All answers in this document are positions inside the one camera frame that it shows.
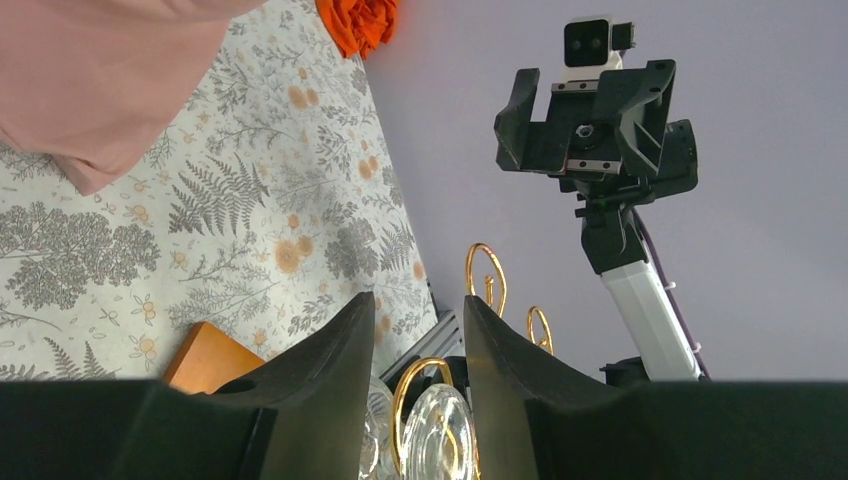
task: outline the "floral bedsheet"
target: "floral bedsheet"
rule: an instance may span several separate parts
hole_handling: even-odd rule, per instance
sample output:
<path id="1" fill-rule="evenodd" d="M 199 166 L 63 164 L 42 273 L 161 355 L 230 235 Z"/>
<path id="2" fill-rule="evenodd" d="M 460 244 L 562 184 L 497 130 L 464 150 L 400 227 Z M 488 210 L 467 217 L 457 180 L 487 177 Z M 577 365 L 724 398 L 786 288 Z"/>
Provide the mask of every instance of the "floral bedsheet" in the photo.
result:
<path id="1" fill-rule="evenodd" d="M 199 321 L 269 359 L 363 290 L 379 373 L 436 316 L 362 64 L 312 0 L 235 19 L 180 115 L 99 194 L 0 145 L 2 380 L 158 376 Z"/>

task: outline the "pink pillow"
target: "pink pillow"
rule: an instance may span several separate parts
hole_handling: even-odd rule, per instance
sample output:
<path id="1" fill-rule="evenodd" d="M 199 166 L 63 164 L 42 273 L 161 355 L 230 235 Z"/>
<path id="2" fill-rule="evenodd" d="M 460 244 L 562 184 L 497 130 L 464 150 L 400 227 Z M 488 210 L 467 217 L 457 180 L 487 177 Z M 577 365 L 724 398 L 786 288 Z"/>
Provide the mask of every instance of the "pink pillow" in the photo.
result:
<path id="1" fill-rule="evenodd" d="M 0 0 L 0 141 L 100 190 L 180 112 L 230 19 L 264 1 Z"/>

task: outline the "lavender wall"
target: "lavender wall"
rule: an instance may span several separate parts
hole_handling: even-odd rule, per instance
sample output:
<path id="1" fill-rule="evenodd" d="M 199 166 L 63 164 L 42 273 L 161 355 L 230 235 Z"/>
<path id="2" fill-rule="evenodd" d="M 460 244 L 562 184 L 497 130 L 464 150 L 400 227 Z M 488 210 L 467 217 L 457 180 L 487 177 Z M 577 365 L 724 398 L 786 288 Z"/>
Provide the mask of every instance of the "lavender wall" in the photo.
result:
<path id="1" fill-rule="evenodd" d="M 395 40 L 366 64 L 440 301 L 461 310 L 465 253 L 484 241 L 506 269 L 513 327 L 523 332 L 527 308 L 541 306 L 557 356 L 596 376 L 635 354 L 580 248 L 573 196 L 494 163 L 492 122 L 515 70 L 555 81 L 564 24 L 612 12 L 636 22 L 626 66 L 678 62 L 671 118 L 693 122 L 701 183 L 641 213 L 713 376 L 848 378 L 848 3 L 418 0 L 400 10 Z M 540 91 L 540 119 L 548 98 Z"/>

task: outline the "clear glass object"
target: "clear glass object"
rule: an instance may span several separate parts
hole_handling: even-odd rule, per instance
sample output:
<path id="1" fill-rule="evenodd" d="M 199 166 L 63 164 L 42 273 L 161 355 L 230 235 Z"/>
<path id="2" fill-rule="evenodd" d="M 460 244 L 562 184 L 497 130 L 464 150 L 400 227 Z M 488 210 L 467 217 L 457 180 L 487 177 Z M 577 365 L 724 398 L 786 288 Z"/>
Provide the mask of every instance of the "clear glass object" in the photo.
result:
<path id="1" fill-rule="evenodd" d="M 400 476 L 389 450 L 392 392 L 371 375 L 365 406 L 365 435 L 359 457 L 360 480 L 396 480 Z"/>
<path id="2" fill-rule="evenodd" d="M 431 385 L 415 402 L 400 449 L 405 480 L 474 478 L 471 411 L 450 385 Z"/>

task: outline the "wooden block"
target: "wooden block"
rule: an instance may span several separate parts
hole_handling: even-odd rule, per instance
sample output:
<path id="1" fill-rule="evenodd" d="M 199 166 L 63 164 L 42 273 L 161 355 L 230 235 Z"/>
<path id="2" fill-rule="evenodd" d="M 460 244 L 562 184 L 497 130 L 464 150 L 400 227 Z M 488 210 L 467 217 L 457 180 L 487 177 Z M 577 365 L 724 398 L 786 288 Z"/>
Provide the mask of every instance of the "wooden block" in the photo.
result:
<path id="1" fill-rule="evenodd" d="M 164 380 L 186 393 L 214 393 L 264 363 L 211 323 L 200 322 L 191 327 L 168 365 Z"/>

